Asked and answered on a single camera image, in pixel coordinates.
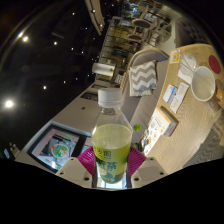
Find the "bottle label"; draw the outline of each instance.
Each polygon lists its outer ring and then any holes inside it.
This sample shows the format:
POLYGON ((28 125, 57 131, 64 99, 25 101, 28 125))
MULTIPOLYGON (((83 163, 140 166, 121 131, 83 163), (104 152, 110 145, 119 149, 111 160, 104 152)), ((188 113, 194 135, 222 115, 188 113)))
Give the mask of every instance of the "bottle label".
POLYGON ((118 149, 104 149, 93 143, 99 172, 106 183, 117 183, 123 178, 130 144, 131 142, 118 149))

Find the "white cup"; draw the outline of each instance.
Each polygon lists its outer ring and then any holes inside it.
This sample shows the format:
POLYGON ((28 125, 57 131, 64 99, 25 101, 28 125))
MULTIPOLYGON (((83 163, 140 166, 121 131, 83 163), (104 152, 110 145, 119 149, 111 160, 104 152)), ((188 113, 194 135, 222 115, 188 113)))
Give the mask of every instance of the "white cup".
POLYGON ((214 96, 216 84, 214 75, 210 69, 200 66, 195 70, 191 90, 194 97, 202 102, 207 102, 214 96))

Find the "floor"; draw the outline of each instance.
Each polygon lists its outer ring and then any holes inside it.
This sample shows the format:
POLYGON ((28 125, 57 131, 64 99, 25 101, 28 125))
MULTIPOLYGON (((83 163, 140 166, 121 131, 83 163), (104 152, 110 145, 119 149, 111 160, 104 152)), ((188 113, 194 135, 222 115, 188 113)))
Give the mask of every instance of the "floor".
MULTIPOLYGON (((182 17, 182 15, 173 9, 163 6, 162 10, 165 11, 170 17, 170 25, 171 25, 171 36, 168 36, 165 41, 160 38, 159 42, 156 43, 155 47, 163 50, 165 53, 170 54, 170 51, 174 49, 174 39, 175 39, 175 20, 182 17)), ((151 45, 142 44, 141 50, 153 47, 151 45)))

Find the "lamp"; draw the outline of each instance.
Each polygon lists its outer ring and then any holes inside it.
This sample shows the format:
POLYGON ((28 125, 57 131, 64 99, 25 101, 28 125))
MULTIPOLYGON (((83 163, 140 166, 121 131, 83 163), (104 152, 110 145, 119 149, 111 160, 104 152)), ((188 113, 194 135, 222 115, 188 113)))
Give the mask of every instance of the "lamp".
POLYGON ((92 72, 100 75, 107 75, 113 76, 115 66, 101 64, 101 63, 94 63, 92 67, 92 72))

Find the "plastic bottle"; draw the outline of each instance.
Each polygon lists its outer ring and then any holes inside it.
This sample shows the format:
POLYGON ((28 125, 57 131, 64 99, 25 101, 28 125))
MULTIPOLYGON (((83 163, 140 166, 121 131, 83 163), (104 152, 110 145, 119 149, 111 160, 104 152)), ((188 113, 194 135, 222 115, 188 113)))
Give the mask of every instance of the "plastic bottle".
POLYGON ((101 111, 92 131, 94 154, 101 178, 115 184, 122 180, 127 168, 133 129, 120 110, 121 89, 99 89, 98 104, 101 111))

